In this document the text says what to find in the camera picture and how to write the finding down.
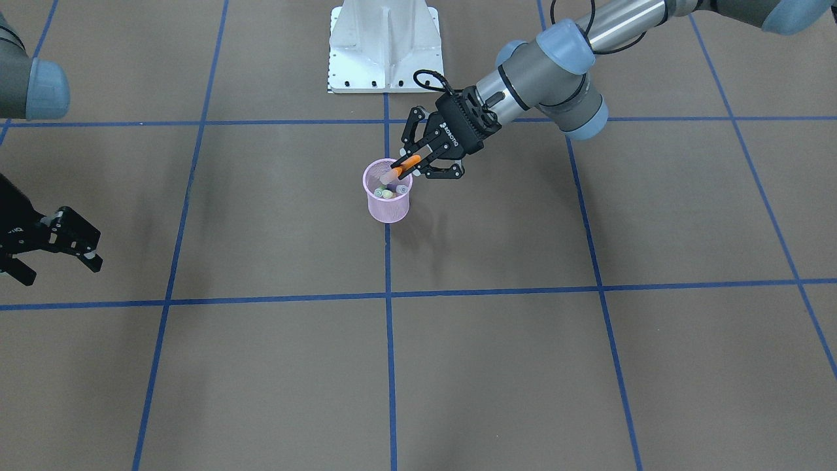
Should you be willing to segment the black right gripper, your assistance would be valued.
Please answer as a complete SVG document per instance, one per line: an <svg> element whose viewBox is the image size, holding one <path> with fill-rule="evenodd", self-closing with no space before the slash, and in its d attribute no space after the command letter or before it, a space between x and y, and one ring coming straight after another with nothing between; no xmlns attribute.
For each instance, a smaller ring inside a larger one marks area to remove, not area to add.
<svg viewBox="0 0 837 471"><path fill-rule="evenodd" d="M71 254L92 272L101 271L97 254L101 232L69 206L53 215L42 214L4 175L1 176L1 272L24 286L33 286L36 271L15 258L15 254L48 251Z"/></svg>

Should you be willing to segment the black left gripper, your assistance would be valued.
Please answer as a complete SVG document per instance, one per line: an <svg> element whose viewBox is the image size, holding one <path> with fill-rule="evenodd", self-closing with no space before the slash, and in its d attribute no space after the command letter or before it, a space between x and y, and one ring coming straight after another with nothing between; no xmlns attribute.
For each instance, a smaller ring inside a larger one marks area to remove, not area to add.
<svg viewBox="0 0 837 471"><path fill-rule="evenodd" d="M427 179L461 179L462 159L484 149L485 140L501 128L474 84L445 92L436 99L435 111L416 105L407 113L400 164L418 164L418 175ZM437 167L436 161L450 165Z"/></svg>

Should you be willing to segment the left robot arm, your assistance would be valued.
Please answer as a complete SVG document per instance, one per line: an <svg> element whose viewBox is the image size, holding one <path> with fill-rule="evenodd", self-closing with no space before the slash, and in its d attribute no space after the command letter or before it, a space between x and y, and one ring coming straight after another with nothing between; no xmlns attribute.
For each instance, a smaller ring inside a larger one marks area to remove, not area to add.
<svg viewBox="0 0 837 471"><path fill-rule="evenodd" d="M609 107L590 71L602 56L636 45L654 27L696 11L748 24L774 35L810 27L834 1L610 1L590 6L586 17L553 20L530 41L514 40L499 51L493 71L478 83L454 88L440 72L419 69L424 89L439 83L436 109L413 107L401 135L400 158L380 180L391 184L410 173L428 179L459 179L462 160L485 140L530 109L541 111L575 140L594 137L609 119Z"/></svg>

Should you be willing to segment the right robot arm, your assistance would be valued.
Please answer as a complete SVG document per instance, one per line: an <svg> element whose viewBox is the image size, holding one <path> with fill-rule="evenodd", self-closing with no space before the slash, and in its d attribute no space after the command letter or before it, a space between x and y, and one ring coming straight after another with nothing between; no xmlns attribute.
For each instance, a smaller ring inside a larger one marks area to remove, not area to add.
<svg viewBox="0 0 837 471"><path fill-rule="evenodd" d="M1 18L1 116L50 120L64 117L71 104L65 71L58 63L27 53L18 32ZM42 214L25 194L1 176L1 271L24 286L37 274L18 254L45 251L70 254L92 272L101 271L101 230L69 206Z"/></svg>

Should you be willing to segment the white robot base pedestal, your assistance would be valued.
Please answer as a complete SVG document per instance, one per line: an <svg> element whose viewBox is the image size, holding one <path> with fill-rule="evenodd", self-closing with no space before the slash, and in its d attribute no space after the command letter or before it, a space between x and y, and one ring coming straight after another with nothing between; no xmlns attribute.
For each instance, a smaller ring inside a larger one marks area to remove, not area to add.
<svg viewBox="0 0 837 471"><path fill-rule="evenodd" d="M329 93L424 93L415 72L445 72L439 12L425 1L344 1L330 20Z"/></svg>

